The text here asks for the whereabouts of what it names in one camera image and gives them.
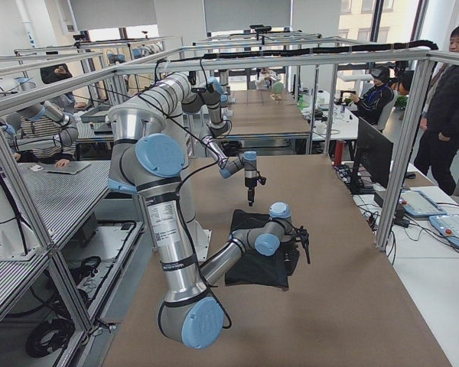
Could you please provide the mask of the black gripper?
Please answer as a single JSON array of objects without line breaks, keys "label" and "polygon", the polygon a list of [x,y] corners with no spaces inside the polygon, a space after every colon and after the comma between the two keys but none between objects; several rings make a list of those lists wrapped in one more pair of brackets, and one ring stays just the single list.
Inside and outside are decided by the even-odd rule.
[{"label": "black gripper", "polygon": [[304,249],[304,253],[305,253],[305,256],[306,256],[306,260],[307,260],[307,263],[308,265],[311,264],[311,256],[310,256],[310,251],[309,251],[309,233],[308,233],[308,230],[303,227],[303,226],[300,226],[299,228],[297,227],[294,227],[293,231],[292,231],[292,235],[294,236],[294,238],[296,239],[297,242],[300,242],[303,249]]},{"label": "black gripper", "polygon": [[257,170],[245,170],[245,186],[248,188],[247,199],[249,206],[253,206],[255,202],[255,191],[257,184],[265,185],[266,178],[263,177]]}]

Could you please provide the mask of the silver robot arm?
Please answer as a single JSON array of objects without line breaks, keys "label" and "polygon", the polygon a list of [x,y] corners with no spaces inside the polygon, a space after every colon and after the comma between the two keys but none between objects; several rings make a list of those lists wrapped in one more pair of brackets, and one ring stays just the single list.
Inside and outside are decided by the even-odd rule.
[{"label": "silver robot arm", "polygon": [[167,124],[182,123],[182,112],[206,107],[207,128],[200,134],[223,177],[244,170],[246,186],[252,189],[260,176],[256,154],[246,152],[231,161],[215,139],[227,130],[215,83],[195,86],[185,73],[171,73],[147,90],[109,110],[114,124],[108,186],[112,191],[135,194],[146,202],[145,224],[151,229],[168,290],[158,310],[158,328],[172,340],[193,349],[214,343],[231,320],[212,291],[212,285],[248,250],[274,255],[288,239],[309,246],[306,229],[293,225],[287,203],[273,203],[263,226],[238,229],[213,257],[197,259],[193,236],[183,217],[182,174],[187,164],[185,144],[167,130]]},{"label": "silver robot arm", "polygon": [[227,95],[223,87],[217,78],[212,76],[204,84],[192,87],[181,106],[183,112],[187,114],[199,112],[202,106],[207,107],[210,121],[201,128],[198,138],[217,162],[223,178],[229,178],[236,172],[244,170],[245,186],[248,189],[248,204],[253,206],[257,184],[265,185],[266,182],[266,178],[257,169],[257,153],[255,151],[238,153],[236,158],[231,161],[216,142],[216,138],[230,130],[230,122],[225,120],[222,113],[222,106],[226,100]]}]

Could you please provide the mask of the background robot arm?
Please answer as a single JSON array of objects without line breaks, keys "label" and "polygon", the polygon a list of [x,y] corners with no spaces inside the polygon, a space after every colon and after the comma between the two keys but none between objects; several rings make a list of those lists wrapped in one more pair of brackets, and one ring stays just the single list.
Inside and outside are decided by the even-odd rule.
[{"label": "background robot arm", "polygon": [[[28,91],[35,87],[32,78],[17,77],[0,79],[0,97]],[[15,151],[30,151],[36,148],[69,147],[78,138],[77,124],[72,115],[61,111],[49,101],[35,103],[24,109],[18,110],[18,114],[31,122],[37,122],[40,118],[47,117],[54,123],[59,132],[47,134],[39,138],[17,138],[15,135],[6,133],[5,139],[10,148]]]}]

